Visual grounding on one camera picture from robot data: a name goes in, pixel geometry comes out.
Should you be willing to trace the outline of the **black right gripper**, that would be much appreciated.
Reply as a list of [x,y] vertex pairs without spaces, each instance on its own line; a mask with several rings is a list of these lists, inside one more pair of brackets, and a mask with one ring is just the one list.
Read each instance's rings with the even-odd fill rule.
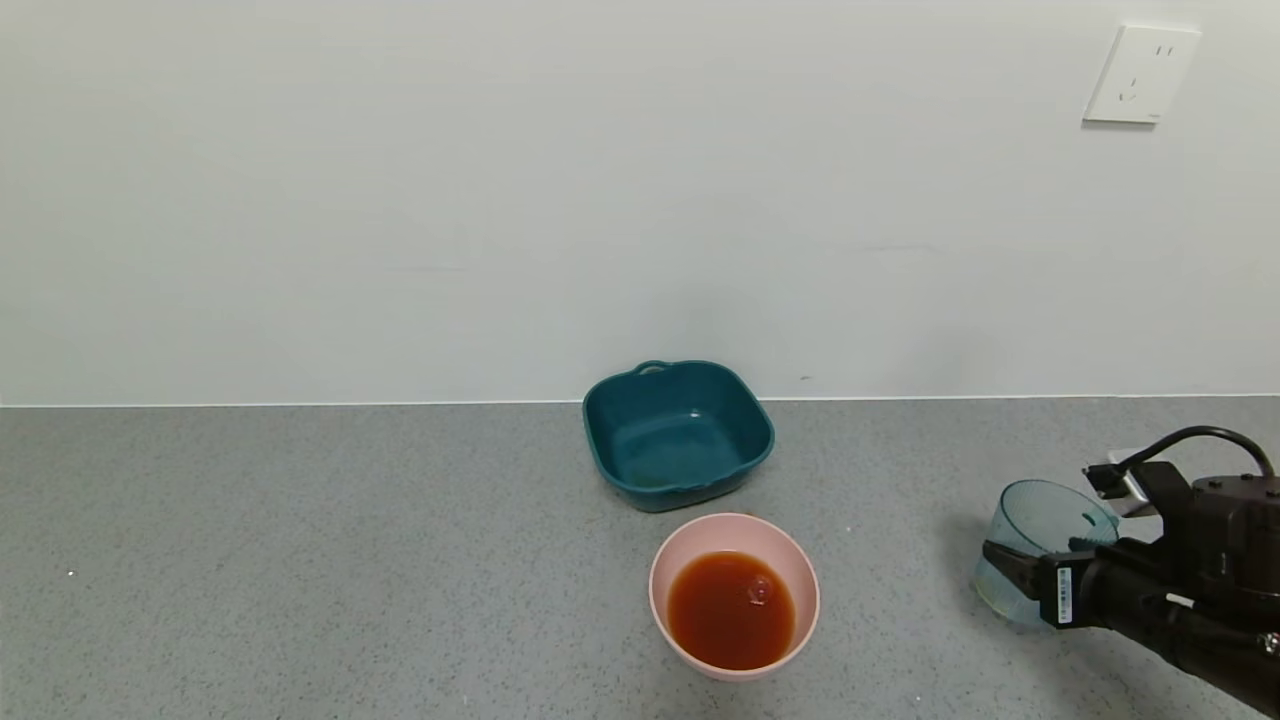
[[1073,536],[1066,553],[1043,557],[986,539],[983,559],[1029,601],[1041,619],[1066,629],[1115,632],[1162,659],[1185,653],[1187,612],[1169,600],[1169,543]]

